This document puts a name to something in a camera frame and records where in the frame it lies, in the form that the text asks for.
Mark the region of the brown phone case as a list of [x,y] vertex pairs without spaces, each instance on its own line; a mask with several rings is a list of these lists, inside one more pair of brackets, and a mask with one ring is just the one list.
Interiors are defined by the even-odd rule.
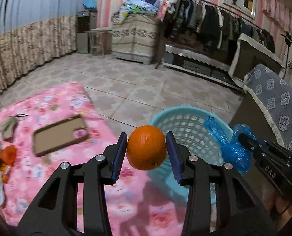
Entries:
[[81,115],[74,115],[42,127],[32,136],[32,152],[41,157],[88,139],[87,124]]

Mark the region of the clothes rack with garments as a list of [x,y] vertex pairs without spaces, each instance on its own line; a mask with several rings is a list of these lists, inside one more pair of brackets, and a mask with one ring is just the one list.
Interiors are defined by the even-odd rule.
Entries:
[[237,40],[245,34],[275,53],[273,36],[267,30],[249,25],[227,10],[200,0],[172,0],[165,5],[164,38],[169,44],[230,65]]

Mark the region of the blue plastic bag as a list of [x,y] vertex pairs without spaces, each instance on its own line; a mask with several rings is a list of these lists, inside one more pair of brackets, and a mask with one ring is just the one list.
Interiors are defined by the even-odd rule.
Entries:
[[231,163],[241,174],[247,173],[251,167],[252,152],[241,145],[238,141],[238,136],[244,133],[253,140],[256,140],[250,127],[245,124],[236,124],[233,128],[233,136],[229,140],[214,117],[207,117],[204,126],[220,145],[224,162]]

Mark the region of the cloth-covered cabinet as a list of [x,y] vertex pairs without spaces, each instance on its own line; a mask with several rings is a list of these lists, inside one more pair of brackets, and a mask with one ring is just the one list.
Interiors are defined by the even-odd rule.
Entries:
[[156,59],[159,19],[150,14],[130,13],[123,21],[112,18],[111,52],[115,58],[149,65]]

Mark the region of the pink floral tablecloth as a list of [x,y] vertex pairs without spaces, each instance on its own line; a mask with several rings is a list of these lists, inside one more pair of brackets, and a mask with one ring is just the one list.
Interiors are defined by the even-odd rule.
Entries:
[[[1,109],[0,124],[16,114],[23,114],[10,142],[17,150],[16,160],[4,185],[5,201],[0,207],[1,216],[14,226],[62,162],[85,163],[118,138],[77,83],[58,85]],[[84,118],[88,139],[42,157],[35,156],[34,132],[76,114]],[[155,186],[147,171],[134,169],[124,161],[118,181],[104,191],[113,235],[181,234],[186,204],[171,201]]]

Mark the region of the pile of folded bedding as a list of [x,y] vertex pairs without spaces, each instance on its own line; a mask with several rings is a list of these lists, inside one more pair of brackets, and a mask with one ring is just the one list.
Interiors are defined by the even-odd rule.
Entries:
[[162,2],[160,0],[127,0],[119,10],[112,14],[112,23],[123,23],[130,14],[146,14],[155,16]]

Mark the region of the orange tangerine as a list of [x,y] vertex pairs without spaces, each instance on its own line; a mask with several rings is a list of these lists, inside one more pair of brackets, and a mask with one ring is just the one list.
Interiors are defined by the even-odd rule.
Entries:
[[127,142],[127,160],[138,170],[149,171],[166,159],[165,135],[157,127],[145,125],[136,128]]

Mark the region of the blue patterned sofa cover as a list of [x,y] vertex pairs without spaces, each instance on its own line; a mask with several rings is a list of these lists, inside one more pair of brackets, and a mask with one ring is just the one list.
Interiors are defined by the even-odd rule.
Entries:
[[277,143],[292,152],[292,88],[263,64],[246,76],[243,90],[264,115]]

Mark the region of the light blue plastic basket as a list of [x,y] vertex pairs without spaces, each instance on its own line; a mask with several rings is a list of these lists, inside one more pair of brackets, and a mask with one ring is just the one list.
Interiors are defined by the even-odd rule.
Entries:
[[[155,115],[149,124],[157,127],[164,134],[173,132],[177,143],[186,146],[192,155],[198,156],[208,164],[221,166],[224,163],[221,146],[204,126],[205,119],[208,117],[214,118],[223,129],[227,140],[232,138],[233,130],[223,120],[206,110],[191,106],[163,110]],[[181,205],[187,203],[189,188],[178,185],[169,158],[166,158],[160,167],[148,171],[148,176],[169,200]]]

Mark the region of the low shelf with lace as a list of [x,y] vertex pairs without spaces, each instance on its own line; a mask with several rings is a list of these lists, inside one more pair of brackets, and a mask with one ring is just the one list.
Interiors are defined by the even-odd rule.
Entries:
[[166,44],[162,64],[230,89],[241,90],[229,75],[229,65],[181,45]]

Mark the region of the grey water dispenser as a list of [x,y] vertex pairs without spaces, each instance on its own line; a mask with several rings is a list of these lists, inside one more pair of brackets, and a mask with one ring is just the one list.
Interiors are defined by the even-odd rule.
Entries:
[[84,10],[76,16],[76,47],[81,54],[89,53],[90,41],[88,33],[97,27],[97,10]]

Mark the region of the blue and floral curtain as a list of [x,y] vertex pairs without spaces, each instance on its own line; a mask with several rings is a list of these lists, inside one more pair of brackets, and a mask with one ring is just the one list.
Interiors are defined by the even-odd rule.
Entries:
[[83,0],[0,0],[0,93],[45,62],[76,50]]

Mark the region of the beige cloth pouch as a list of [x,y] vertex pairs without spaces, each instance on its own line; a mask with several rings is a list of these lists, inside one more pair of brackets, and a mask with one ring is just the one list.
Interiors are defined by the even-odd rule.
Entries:
[[17,126],[17,117],[8,117],[0,124],[0,131],[3,140],[9,140],[14,135],[15,127]]

